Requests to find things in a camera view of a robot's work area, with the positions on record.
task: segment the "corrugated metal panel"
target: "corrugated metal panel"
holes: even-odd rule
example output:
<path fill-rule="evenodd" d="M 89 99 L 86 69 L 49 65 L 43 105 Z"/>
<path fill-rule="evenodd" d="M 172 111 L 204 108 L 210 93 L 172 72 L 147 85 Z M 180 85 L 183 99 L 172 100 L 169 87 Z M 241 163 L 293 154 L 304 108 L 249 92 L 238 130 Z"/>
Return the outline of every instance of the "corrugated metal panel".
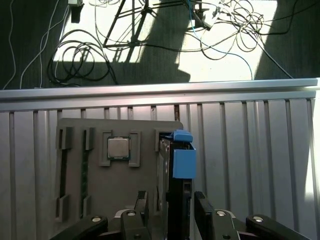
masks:
<path fill-rule="evenodd" d="M 183 102 L 179 93 L 166 100 L 170 104 L 163 104 L 163 96 L 149 104 L 142 96 L 130 105 L 93 96 L 99 99 L 96 106 L 80 96 L 40 105 L 6 100 L 13 107 L 10 112 L 0 101 L 0 238 L 52 237 L 56 126 L 58 119 L 68 117 L 179 119 L 192 132 L 197 149 L 193 187 L 204 191 L 215 208 L 231 210 L 241 220 L 265 214 L 319 239 L 320 104 L 313 99 L 315 92 L 257 90 L 254 100 L 248 92 L 184 93 L 186 99 L 197 95 L 190 102 Z M 276 99 L 268 99 L 272 94 Z M 75 102 L 74 109 L 58 107 Z M 34 110 L 25 111 L 26 106 Z M 194 222 L 191 236 L 200 239 Z"/>

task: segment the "wire bundle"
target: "wire bundle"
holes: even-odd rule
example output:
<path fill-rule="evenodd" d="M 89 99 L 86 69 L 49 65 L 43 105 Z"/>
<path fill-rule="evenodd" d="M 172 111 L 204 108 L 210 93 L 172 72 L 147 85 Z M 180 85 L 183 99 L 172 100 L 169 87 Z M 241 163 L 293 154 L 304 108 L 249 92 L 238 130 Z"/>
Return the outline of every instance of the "wire bundle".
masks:
<path fill-rule="evenodd" d="M 79 40 L 65 40 L 69 35 L 76 33 L 76 32 L 82 32 L 87 35 L 89 35 L 96 43 L 93 42 L 82 42 Z M 64 69 L 66 76 L 57 76 L 56 71 L 57 67 L 54 67 L 54 58 L 55 55 L 57 54 L 59 48 L 72 44 L 71 46 L 68 46 L 62 54 L 62 68 Z M 70 66 L 66 64 L 65 57 L 67 52 L 73 51 L 72 53 L 72 61 L 70 62 Z M 106 71 L 104 74 L 98 77 L 90 77 L 89 75 L 94 71 L 95 65 L 96 65 L 96 60 L 94 57 L 94 52 L 100 55 L 105 63 L 106 66 Z M 88 68 L 86 72 L 82 72 L 81 70 L 83 69 L 82 67 L 84 66 L 84 63 L 86 62 L 86 58 L 90 55 L 93 59 L 93 62 L 91 64 L 91 67 Z M 93 36 L 91 33 L 82 30 L 82 29 L 75 29 L 71 30 L 68 33 L 66 33 L 61 40 L 59 41 L 57 47 L 55 48 L 55 51 L 52 54 L 51 59 L 49 60 L 49 63 L 47 65 L 47 75 L 49 80 L 56 84 L 56 85 L 62 85 L 64 87 L 79 87 L 79 84 L 76 83 L 68 83 L 71 79 L 82 79 L 86 81 L 91 81 L 91 82 L 98 82 L 104 79 L 106 76 L 110 75 L 114 84 L 118 85 L 118 81 L 116 79 L 115 72 L 113 68 L 110 65 L 110 61 L 105 54 L 100 41 Z"/>

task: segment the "gray carpet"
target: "gray carpet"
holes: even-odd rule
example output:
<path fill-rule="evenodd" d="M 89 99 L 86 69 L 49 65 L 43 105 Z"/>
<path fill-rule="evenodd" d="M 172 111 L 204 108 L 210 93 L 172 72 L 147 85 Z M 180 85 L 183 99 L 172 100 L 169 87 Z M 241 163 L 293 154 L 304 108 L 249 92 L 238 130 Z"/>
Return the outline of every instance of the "gray carpet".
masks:
<path fill-rule="evenodd" d="M 85 5 L 81 12 L 79 24 L 69 23 L 66 31 L 80 28 L 95 34 L 94 7 L 89 5 L 89 0 L 84 1 Z M 266 20 L 280 18 L 290 15 L 294 0 L 252 0 L 257 12 L 264 14 Z M 315 0 L 300 0 L 297 10 L 300 10 Z M 8 89 L 18 89 L 21 74 L 28 63 L 40 51 L 40 41 L 42 35 L 48 30 L 49 20 L 56 4 L 55 0 L 15 0 L 13 4 L 14 28 L 12 33 L 12 46 L 16 58 L 16 75 Z M 103 34 L 110 28 L 114 15 L 120 3 L 108 5 L 106 8 L 97 9 L 97 24 Z M 10 31 L 10 0 L 5 0 L 0 8 L 0 23 L 2 54 L 0 55 L 0 87 L 2 88 L 13 73 L 13 60 L 9 48 L 8 35 Z M 67 6 L 66 0 L 60 0 L 53 23 L 58 22 Z M 141 4 L 137 0 L 135 7 Z M 266 50 L 295 78 L 313 78 L 320 76 L 320 45 L 318 40 L 318 29 L 320 23 L 320 4 L 312 9 L 296 15 L 293 19 L 291 30 L 285 35 L 271 35 L 264 38 Z M 132 8 L 131 1 L 127 0 L 124 11 Z M 194 38 L 189 21 L 189 12 L 185 6 L 175 6 L 171 8 L 160 8 L 155 10 L 156 15 L 147 14 L 143 22 L 139 40 L 145 40 L 148 44 L 166 46 L 175 49 L 197 49 L 200 43 Z M 137 17 L 135 29 L 138 28 L 140 16 Z M 111 38 L 118 37 L 132 23 L 133 17 L 127 16 L 117 21 Z M 270 32 L 281 32 L 288 28 L 290 19 L 275 21 Z M 47 78 L 47 64 L 61 34 L 60 24 L 52 31 L 48 39 L 48 44 L 42 54 L 43 62 L 43 87 L 54 87 Z M 206 32 L 204 42 L 212 44 L 225 38 L 234 31 L 233 27 L 227 24 L 217 24 L 211 31 Z M 88 40 L 83 34 L 75 34 L 72 39 L 82 41 Z M 124 39 L 130 41 L 131 30 L 128 29 L 128 36 Z M 226 41 L 216 48 L 227 51 L 232 41 Z M 242 52 L 238 47 L 234 47 L 232 53 L 241 55 L 252 68 L 253 79 L 286 79 L 288 78 L 270 59 L 262 54 L 260 48 L 253 52 Z M 154 47 L 135 47 L 129 49 L 118 49 L 118 51 L 106 50 L 111 65 L 114 68 L 117 80 L 120 84 L 157 84 L 157 83 L 187 83 L 203 81 L 240 81 L 250 80 L 250 71 L 246 63 L 234 55 L 229 55 L 222 60 L 212 61 L 203 56 L 201 52 L 172 52 Z M 211 57 L 219 57 L 220 53 L 208 50 Z M 89 69 L 92 60 L 88 58 L 83 66 Z M 94 77 L 101 76 L 106 71 L 103 60 L 96 58 Z M 58 75 L 63 75 L 62 65 L 58 66 Z M 113 85 L 110 76 L 99 82 L 88 82 L 81 79 L 76 80 L 82 86 L 106 86 Z M 40 85 L 40 61 L 37 59 L 25 72 L 22 88 L 36 88 Z"/>

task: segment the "white cable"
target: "white cable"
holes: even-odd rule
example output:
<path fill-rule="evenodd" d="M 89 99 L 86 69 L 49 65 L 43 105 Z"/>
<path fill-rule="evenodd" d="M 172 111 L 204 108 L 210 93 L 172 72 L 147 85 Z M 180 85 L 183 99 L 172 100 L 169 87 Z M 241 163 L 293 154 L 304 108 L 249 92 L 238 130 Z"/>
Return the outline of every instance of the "white cable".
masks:
<path fill-rule="evenodd" d="M 43 83 L 43 65 L 42 65 L 42 57 L 41 57 L 41 53 L 42 53 L 42 43 L 43 40 L 45 38 L 46 35 L 49 35 L 49 31 L 51 31 L 51 29 L 53 29 L 54 27 L 56 27 L 57 25 L 59 25 L 62 21 L 63 21 L 63 25 L 62 25 L 62 29 L 61 29 L 61 34 L 60 34 L 60 38 L 64 35 L 64 31 L 65 31 L 65 27 L 66 27 L 66 20 L 68 18 L 68 13 L 69 13 L 69 5 L 65 8 L 64 14 L 63 14 L 63 18 L 57 22 L 55 25 L 53 25 L 41 38 L 41 42 L 40 42 L 40 52 L 39 52 L 39 58 L 40 58 L 40 88 L 42 88 L 42 83 Z"/>
<path fill-rule="evenodd" d="M 59 0 L 56 1 L 55 6 L 54 6 L 54 9 L 53 9 L 53 13 L 52 13 L 51 18 L 50 18 L 49 27 L 48 27 L 48 34 L 47 34 L 47 36 L 46 36 L 43 49 L 41 49 L 41 51 L 34 57 L 34 59 L 31 60 L 31 62 L 26 66 L 26 68 L 23 70 L 23 72 L 22 72 L 22 74 L 21 74 L 21 77 L 20 77 L 20 89 L 22 89 L 22 81 L 23 81 L 23 77 L 24 77 L 24 75 L 25 75 L 25 72 L 26 72 L 27 69 L 30 67 L 30 65 L 40 56 L 40 54 L 45 50 L 45 47 L 47 46 L 48 38 L 49 38 L 49 31 L 50 31 L 50 29 L 51 29 L 52 20 L 53 20 L 53 18 L 54 18 L 55 12 L 56 12 L 56 10 L 57 10 L 58 3 L 59 3 Z"/>
<path fill-rule="evenodd" d="M 11 83 L 11 81 L 14 79 L 14 77 L 16 76 L 16 73 L 17 73 L 16 58 L 15 58 L 14 49 L 13 49 L 12 43 L 11 43 L 11 35 L 12 35 L 13 29 L 14 29 L 14 14 L 12 11 L 12 5 L 13 5 L 14 1 L 15 0 L 12 0 L 10 3 L 11 28 L 10 28 L 10 32 L 9 32 L 9 38 L 8 38 L 10 50 L 12 53 L 12 59 L 13 59 L 13 74 L 12 74 L 11 78 L 8 80 L 8 82 L 4 85 L 2 90 L 6 89 L 6 87 L 9 85 L 9 83 Z"/>

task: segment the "tripod stand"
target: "tripod stand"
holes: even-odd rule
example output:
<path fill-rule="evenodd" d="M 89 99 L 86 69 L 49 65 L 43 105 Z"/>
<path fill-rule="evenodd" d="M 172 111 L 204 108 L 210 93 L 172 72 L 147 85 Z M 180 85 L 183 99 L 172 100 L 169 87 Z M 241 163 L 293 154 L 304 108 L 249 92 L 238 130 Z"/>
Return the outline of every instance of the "tripod stand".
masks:
<path fill-rule="evenodd" d="M 176 1 L 170 1 L 170 2 L 161 2 L 161 3 L 156 3 L 156 4 L 150 4 L 149 0 L 144 0 L 144 5 L 143 7 L 135 7 L 135 0 L 132 0 L 132 9 L 131 10 L 127 10 L 127 11 L 123 11 L 122 9 L 125 5 L 126 0 L 121 0 L 121 4 L 119 6 L 119 9 L 113 19 L 113 22 L 111 24 L 111 27 L 106 35 L 106 38 L 104 40 L 103 43 L 103 47 L 104 48 L 112 48 L 112 47 L 128 47 L 128 46 L 138 46 L 138 37 L 139 34 L 141 32 L 141 29 L 143 27 L 144 21 L 146 19 L 147 14 L 151 14 L 154 13 L 154 9 L 160 9 L 160 8 L 169 8 L 169 7 L 175 7 L 175 6 L 181 6 L 184 3 L 181 0 L 176 0 Z M 117 23 L 117 20 L 119 18 L 123 18 L 129 15 L 133 15 L 133 14 L 137 14 L 140 13 L 141 14 L 141 19 L 139 22 L 139 25 L 137 27 L 137 30 L 135 31 L 135 23 L 132 22 L 132 37 L 131 37 L 131 42 L 128 43 L 123 43 L 123 42 L 119 42 L 119 43 L 114 43 L 114 44 L 108 44 L 108 40 L 115 28 L 115 25 Z"/>

